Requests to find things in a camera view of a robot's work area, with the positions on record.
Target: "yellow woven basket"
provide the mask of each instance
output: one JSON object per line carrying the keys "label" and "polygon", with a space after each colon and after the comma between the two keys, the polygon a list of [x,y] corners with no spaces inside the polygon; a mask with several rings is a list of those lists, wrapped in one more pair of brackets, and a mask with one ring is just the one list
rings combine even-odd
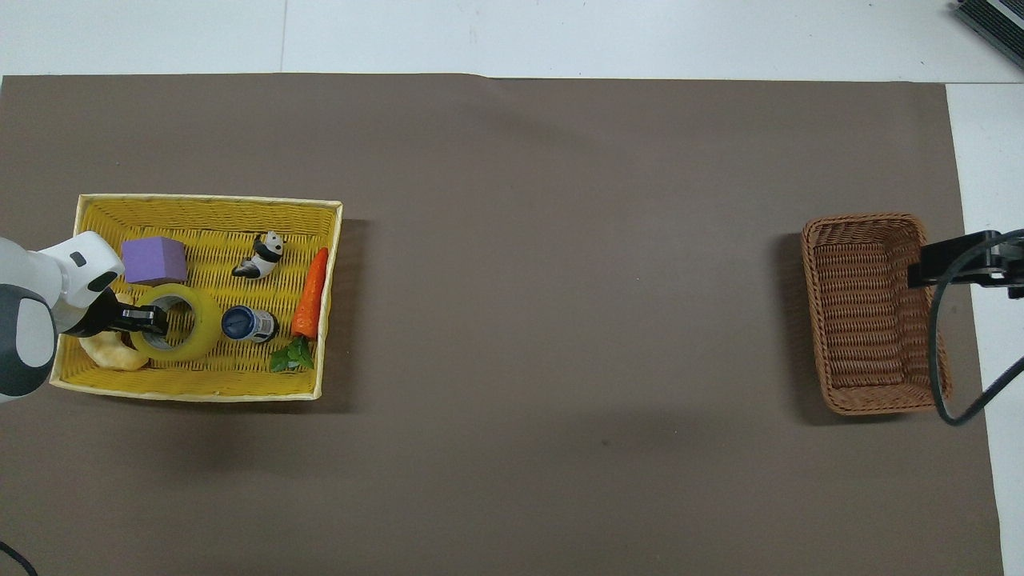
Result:
{"label": "yellow woven basket", "polygon": [[[79,197],[75,234],[94,231],[118,251],[125,240],[150,236],[177,240],[185,246],[187,286],[212,295],[221,310],[246,304],[268,311],[281,327],[266,343],[221,337],[213,351],[200,360],[151,361],[148,367],[133,372],[97,367],[77,338],[61,335],[50,383],[91,394],[151,400],[251,402],[319,398],[341,212],[341,203],[334,201],[176,195]],[[252,256],[255,234],[267,230],[281,234],[287,242],[281,262],[260,280],[232,277],[231,269]],[[330,257],[313,344],[314,368],[270,372],[270,354],[291,341],[292,313],[309,263],[321,247],[328,248]],[[127,284],[123,278],[116,280],[112,288],[136,298],[148,290]],[[186,327],[174,316],[169,320],[168,340],[181,337]]]}

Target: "brown mat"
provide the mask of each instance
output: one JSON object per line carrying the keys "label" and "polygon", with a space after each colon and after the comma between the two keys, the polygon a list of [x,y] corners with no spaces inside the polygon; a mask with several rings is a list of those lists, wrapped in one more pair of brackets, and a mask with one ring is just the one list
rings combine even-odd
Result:
{"label": "brown mat", "polygon": [[984,421],[834,416],[810,345],[808,219],[961,234],[940,85],[7,77],[0,155],[34,248],[80,193],[345,202],[321,401],[0,407],[42,574],[1001,570]]}

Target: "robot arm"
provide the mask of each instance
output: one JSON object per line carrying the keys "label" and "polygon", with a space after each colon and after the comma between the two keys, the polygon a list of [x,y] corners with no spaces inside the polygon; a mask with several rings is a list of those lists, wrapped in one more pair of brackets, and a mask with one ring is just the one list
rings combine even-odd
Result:
{"label": "robot arm", "polygon": [[46,381],[58,333],[166,333],[164,311],[114,297],[109,287],[123,273],[121,258],[94,232],[39,252],[0,238],[0,403]]}

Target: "tape roll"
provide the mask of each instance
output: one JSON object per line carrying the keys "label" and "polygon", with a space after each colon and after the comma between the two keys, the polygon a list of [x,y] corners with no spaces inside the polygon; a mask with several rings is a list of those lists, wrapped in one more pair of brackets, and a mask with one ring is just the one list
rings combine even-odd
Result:
{"label": "tape roll", "polygon": [[132,332],[131,343],[135,349],[154,360],[190,362],[210,354],[220,337],[220,306],[206,292],[181,284],[161,284],[142,294],[135,305],[154,305],[169,312],[171,306],[184,303],[193,311],[191,332],[176,346],[167,343],[163,336],[148,332]]}

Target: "white surface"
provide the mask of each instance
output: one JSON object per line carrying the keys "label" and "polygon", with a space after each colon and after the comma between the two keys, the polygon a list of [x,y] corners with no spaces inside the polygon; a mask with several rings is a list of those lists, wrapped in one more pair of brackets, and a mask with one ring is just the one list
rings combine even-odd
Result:
{"label": "white surface", "polygon": [[941,0],[289,0],[286,72],[1020,82]]}
{"label": "white surface", "polygon": [[[0,74],[462,72],[518,77],[1024,82],[946,0],[0,4]],[[949,87],[968,230],[1024,228],[1024,86]],[[1024,302],[978,289],[982,377]],[[987,409],[1006,573],[1024,575],[1024,381]]]}
{"label": "white surface", "polygon": [[285,0],[0,2],[0,74],[278,72]]}
{"label": "white surface", "polygon": [[[969,231],[1024,228],[1024,85],[947,87]],[[972,288],[981,379],[988,384],[1024,355],[1024,301]],[[985,409],[1007,574],[1024,574],[1024,380]]]}

